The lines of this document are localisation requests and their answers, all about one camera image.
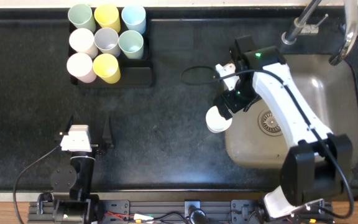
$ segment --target stainless steel sink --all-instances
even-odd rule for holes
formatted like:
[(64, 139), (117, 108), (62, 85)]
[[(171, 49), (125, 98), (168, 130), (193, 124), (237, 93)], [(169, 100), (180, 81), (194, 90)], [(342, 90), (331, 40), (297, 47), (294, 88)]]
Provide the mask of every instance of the stainless steel sink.
[[(352, 167), (358, 163), (358, 103), (352, 68), (332, 66), (329, 55), (285, 55), (292, 77), (311, 109), (334, 134), (347, 134), (353, 144)], [(226, 130), (226, 149), (238, 165), (281, 168), (288, 148), (263, 100), (246, 113), (234, 114)]]

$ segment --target faucet spout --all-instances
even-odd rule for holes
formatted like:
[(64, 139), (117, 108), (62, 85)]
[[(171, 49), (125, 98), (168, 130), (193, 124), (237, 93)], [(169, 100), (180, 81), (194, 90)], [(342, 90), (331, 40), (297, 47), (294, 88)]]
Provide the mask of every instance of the faucet spout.
[(341, 48), (329, 58), (331, 65), (337, 65), (344, 60), (352, 50), (358, 35), (357, 0), (344, 0), (346, 14), (346, 32)]

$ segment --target black tray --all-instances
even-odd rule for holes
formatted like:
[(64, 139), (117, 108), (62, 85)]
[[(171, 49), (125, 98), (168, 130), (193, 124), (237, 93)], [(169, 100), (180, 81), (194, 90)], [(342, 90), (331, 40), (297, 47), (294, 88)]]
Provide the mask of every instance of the black tray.
[[(118, 35), (121, 35), (123, 32), (127, 31), (128, 28), (125, 25), (125, 22), (121, 17), (122, 9), (119, 9), (121, 30)], [(96, 33), (101, 29), (100, 25), (96, 23)], [(70, 23), (69, 32), (72, 33), (76, 27)], [(70, 75), (70, 81), (73, 85), (77, 85), (81, 88), (150, 88), (153, 86), (155, 78), (153, 75), (153, 63), (150, 60), (150, 43), (147, 38), (149, 33), (149, 20), (146, 18), (146, 31), (143, 36), (144, 40), (144, 53), (142, 59), (128, 59), (124, 52), (121, 51), (121, 54), (117, 57), (121, 78), (117, 83), (108, 84), (103, 81), (100, 77), (96, 77), (96, 80), (91, 83), (83, 83), (76, 77)], [(72, 49), (70, 44), (68, 45), (68, 57), (71, 57), (75, 54), (76, 51)]]

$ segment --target cup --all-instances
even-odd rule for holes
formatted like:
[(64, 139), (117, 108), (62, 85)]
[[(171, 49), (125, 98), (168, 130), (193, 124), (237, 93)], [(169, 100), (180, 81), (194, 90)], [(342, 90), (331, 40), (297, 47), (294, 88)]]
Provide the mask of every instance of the cup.
[(105, 54), (118, 57), (121, 49), (118, 46), (118, 34), (112, 28), (102, 28), (94, 34), (94, 44)]
[(94, 18), (102, 28), (112, 28), (117, 33), (121, 30), (119, 13), (115, 5), (104, 4), (94, 11)]
[(219, 113), (218, 107), (211, 107), (205, 116), (206, 125), (212, 133), (220, 133), (230, 127), (232, 118), (226, 120)]
[(122, 20), (129, 30), (143, 34), (146, 31), (146, 10), (142, 6), (127, 6), (121, 12)]
[(68, 39), (70, 46), (78, 53), (85, 53), (91, 58), (98, 54), (98, 48), (94, 44), (93, 33), (85, 28), (74, 30)]
[(143, 57), (143, 37), (134, 30), (123, 32), (119, 36), (119, 48), (129, 59), (141, 59)]
[(91, 83), (96, 79), (92, 68), (92, 59), (84, 53), (73, 54), (67, 60), (67, 70), (68, 73), (85, 83)]
[(92, 16), (92, 9), (86, 4), (77, 4), (68, 10), (68, 20), (74, 24), (77, 29), (85, 28), (94, 32), (96, 24)]
[(101, 54), (93, 62), (93, 71), (106, 83), (116, 83), (121, 78), (117, 59), (111, 54)]

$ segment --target white cup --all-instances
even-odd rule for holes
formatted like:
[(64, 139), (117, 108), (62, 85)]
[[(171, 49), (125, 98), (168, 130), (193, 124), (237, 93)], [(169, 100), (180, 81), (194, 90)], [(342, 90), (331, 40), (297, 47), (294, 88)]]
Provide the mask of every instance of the white cup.
[(85, 83), (91, 83), (96, 79), (92, 59), (84, 53), (73, 54), (67, 60), (67, 70), (68, 73)]
[(102, 28), (94, 34), (94, 44), (104, 54), (118, 57), (121, 50), (118, 46), (118, 34), (112, 28)]
[(206, 125), (212, 133), (220, 133), (227, 130), (232, 122), (232, 118), (226, 120), (219, 114), (217, 106), (211, 107), (205, 116)]
[(74, 24), (77, 29), (85, 28), (94, 32), (96, 24), (92, 15), (92, 9), (86, 4), (77, 4), (68, 10), (68, 20)]
[(146, 10), (142, 6), (126, 6), (121, 12), (121, 17), (129, 30), (140, 34), (146, 31)]
[(78, 53), (86, 53), (91, 58), (98, 55), (98, 48), (94, 44), (93, 33), (85, 28), (74, 30), (68, 39), (70, 46)]
[(143, 57), (144, 41), (140, 33), (134, 30), (123, 32), (118, 40), (119, 48), (129, 59), (141, 59)]

